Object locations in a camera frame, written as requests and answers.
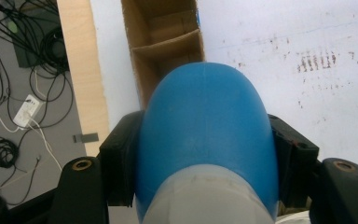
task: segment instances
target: blue object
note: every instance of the blue object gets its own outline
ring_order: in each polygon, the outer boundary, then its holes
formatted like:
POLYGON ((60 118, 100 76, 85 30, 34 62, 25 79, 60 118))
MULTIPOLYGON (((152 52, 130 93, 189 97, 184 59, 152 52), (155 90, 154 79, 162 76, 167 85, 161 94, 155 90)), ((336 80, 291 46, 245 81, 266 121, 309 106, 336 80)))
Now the blue object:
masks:
POLYGON ((187 64, 156 88, 145 112, 137 158, 141 221, 160 184, 196 164, 237 173, 276 217, 278 168, 269 118, 251 82, 226 65, 187 64))

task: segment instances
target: table surface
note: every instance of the table surface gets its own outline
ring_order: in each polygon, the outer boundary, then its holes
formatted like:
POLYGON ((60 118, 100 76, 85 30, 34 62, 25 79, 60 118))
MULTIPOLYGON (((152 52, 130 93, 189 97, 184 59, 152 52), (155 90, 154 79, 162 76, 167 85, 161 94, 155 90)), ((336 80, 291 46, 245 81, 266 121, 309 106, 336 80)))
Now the table surface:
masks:
POLYGON ((90 0, 77 0, 75 7, 73 1, 57 2, 82 133, 99 135, 99 142, 85 144, 86 152, 96 156, 109 122, 90 0))

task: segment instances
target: cardboard box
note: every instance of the cardboard box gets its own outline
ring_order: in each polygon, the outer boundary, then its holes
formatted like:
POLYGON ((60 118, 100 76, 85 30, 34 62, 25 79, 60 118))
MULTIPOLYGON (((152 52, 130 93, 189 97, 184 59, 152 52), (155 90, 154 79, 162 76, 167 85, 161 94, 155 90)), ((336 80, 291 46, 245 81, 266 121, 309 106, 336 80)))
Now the cardboard box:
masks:
POLYGON ((143 108, 174 68, 204 60, 195 0, 122 0, 143 108))

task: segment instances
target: white power adapter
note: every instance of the white power adapter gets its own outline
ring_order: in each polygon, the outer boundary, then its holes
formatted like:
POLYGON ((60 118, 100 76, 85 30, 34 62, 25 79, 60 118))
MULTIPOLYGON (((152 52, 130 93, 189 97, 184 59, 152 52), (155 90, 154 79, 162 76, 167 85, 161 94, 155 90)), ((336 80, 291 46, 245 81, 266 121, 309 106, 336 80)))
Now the white power adapter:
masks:
POLYGON ((34 118, 41 106, 42 104, 33 95, 29 94, 20 107, 19 112, 17 112, 16 117, 14 117, 14 123, 23 130, 28 126, 31 119, 34 118))

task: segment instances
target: white surface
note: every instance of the white surface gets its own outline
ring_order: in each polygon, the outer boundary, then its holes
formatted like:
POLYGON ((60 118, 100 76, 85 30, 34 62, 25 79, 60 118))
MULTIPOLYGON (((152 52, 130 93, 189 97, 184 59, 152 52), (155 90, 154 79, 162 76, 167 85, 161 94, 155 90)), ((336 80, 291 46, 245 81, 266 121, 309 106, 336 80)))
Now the white surface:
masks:
POLYGON ((140 109, 120 0, 90 0, 108 109, 109 130, 140 109))
POLYGON ((320 159, 358 163, 358 1, 198 2, 206 60, 243 72, 320 159))
POLYGON ((274 223, 252 187, 216 165, 187 167, 158 189, 144 224, 274 223))

